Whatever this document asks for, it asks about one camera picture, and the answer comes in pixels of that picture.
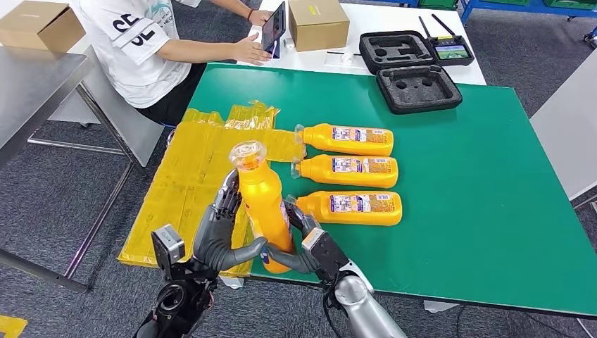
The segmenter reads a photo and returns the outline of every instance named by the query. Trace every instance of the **antenna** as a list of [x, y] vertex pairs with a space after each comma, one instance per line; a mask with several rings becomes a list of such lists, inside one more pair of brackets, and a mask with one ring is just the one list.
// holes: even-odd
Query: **antenna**
[[454, 32], [452, 32], [452, 30], [450, 29], [450, 27], [446, 26], [446, 24], [439, 20], [439, 18], [435, 15], [435, 14], [431, 14], [431, 16], [433, 17], [433, 19], [435, 19], [435, 21], [437, 21], [445, 30], [448, 31], [448, 33], [450, 33], [450, 35], [452, 35], [452, 37], [455, 36]]
[[427, 35], [427, 38], [430, 38], [431, 35], [429, 35], [429, 30], [427, 30], [427, 26], [425, 25], [425, 22], [423, 22], [423, 18], [419, 17], [419, 21], [421, 22], [421, 25], [423, 25], [423, 30], [425, 30], [425, 34]]

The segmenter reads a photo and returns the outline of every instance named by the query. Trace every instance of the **white t-shirt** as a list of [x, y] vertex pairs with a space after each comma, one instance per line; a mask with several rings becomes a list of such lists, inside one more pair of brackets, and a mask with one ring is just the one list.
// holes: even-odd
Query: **white t-shirt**
[[[178, 0], [197, 7], [200, 0]], [[147, 108], [182, 82], [190, 63], [156, 52], [179, 39], [170, 0], [70, 0], [116, 91], [134, 107]]]

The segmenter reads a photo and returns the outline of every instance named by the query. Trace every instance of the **bottle neck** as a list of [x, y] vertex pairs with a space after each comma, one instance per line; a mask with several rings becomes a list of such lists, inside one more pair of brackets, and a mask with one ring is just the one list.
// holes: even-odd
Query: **bottle neck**
[[302, 160], [298, 171], [302, 177], [311, 177], [311, 160]]
[[263, 161], [253, 169], [239, 168], [239, 176], [242, 181], [247, 183], [262, 182], [265, 179], [265, 174], [269, 166], [267, 162]]
[[313, 141], [313, 127], [307, 127], [303, 130], [303, 143], [311, 144]]
[[313, 213], [313, 207], [311, 204], [312, 203], [309, 203], [309, 199], [307, 197], [299, 197], [296, 199], [296, 206], [298, 206], [298, 208], [301, 209], [305, 215], [311, 215]]

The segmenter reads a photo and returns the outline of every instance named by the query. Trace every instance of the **table leg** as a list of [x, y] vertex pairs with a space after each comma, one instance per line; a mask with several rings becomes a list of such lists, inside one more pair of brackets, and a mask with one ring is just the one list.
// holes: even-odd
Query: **table leg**
[[85, 292], [87, 290], [87, 286], [85, 284], [76, 282], [33, 262], [29, 262], [28, 260], [12, 254], [4, 249], [0, 249], [0, 263], [12, 266], [21, 271], [34, 275], [35, 277], [42, 278], [48, 282], [58, 284], [76, 292]]
[[97, 104], [95, 99], [91, 96], [85, 84], [81, 82], [77, 86], [76, 90], [77, 93], [79, 93], [79, 95], [83, 99], [83, 101], [86, 103], [86, 105], [89, 107], [89, 109], [92, 110], [93, 114], [96, 116], [99, 122], [108, 130], [108, 132], [110, 132], [112, 137], [114, 137], [114, 139], [118, 143], [118, 146], [122, 149], [122, 152], [125, 153], [126, 157], [129, 158], [129, 161], [131, 161], [134, 168], [144, 177], [147, 176], [145, 168], [141, 165], [141, 163], [139, 163], [139, 160], [137, 160], [137, 157], [135, 157], [135, 155], [132, 153], [131, 148], [129, 148], [125, 140], [122, 139], [120, 134], [118, 134], [118, 131], [116, 130], [112, 122], [110, 122], [110, 120], [103, 112], [101, 107]]
[[124, 155], [125, 154], [120, 149], [106, 148], [103, 146], [88, 146], [86, 144], [77, 144], [77, 143], [70, 143], [70, 142], [50, 141], [48, 139], [36, 139], [33, 137], [30, 137], [27, 140], [27, 143], [39, 144], [41, 146], [56, 146], [58, 148], [93, 151], [95, 153], [114, 154], [114, 155]]
[[130, 176], [130, 173], [132, 172], [133, 165], [134, 165], [134, 163], [132, 163], [132, 162], [127, 165], [124, 173], [120, 176], [118, 183], [114, 187], [114, 190], [112, 190], [112, 193], [108, 197], [108, 200], [103, 205], [103, 208], [101, 209], [99, 215], [97, 216], [93, 226], [91, 227], [91, 229], [89, 229], [87, 236], [85, 237], [85, 239], [79, 246], [79, 249], [77, 250], [77, 253], [75, 254], [75, 257], [73, 257], [73, 260], [68, 265], [68, 269], [66, 269], [66, 273], [64, 274], [67, 278], [71, 278], [75, 274], [75, 271], [79, 267], [79, 264], [81, 263], [81, 260], [83, 259], [83, 256], [85, 256], [85, 254], [87, 253], [87, 250], [89, 250], [89, 246], [91, 246], [91, 243], [93, 242], [95, 236], [97, 235], [97, 232], [99, 231], [99, 228], [101, 227], [101, 224], [106, 219], [108, 212], [112, 208], [112, 205], [114, 204], [114, 201], [116, 200], [116, 197], [118, 197], [120, 190], [122, 190], [122, 188], [125, 186], [125, 183], [126, 183], [128, 177]]
[[468, 20], [468, 16], [471, 14], [472, 12], [472, 8], [473, 8], [473, 4], [472, 2], [475, 0], [462, 0], [462, 3], [464, 5], [464, 11], [463, 11], [463, 15], [460, 17], [460, 21], [462, 21], [463, 25], [466, 24], [466, 21]]

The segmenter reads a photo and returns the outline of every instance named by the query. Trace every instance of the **tablet screen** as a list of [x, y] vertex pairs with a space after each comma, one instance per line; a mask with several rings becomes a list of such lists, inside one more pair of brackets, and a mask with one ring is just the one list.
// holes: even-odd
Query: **tablet screen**
[[263, 25], [263, 50], [272, 48], [274, 41], [278, 40], [286, 31], [284, 25], [284, 12], [286, 2], [283, 1], [278, 9], [270, 16], [270, 19]]

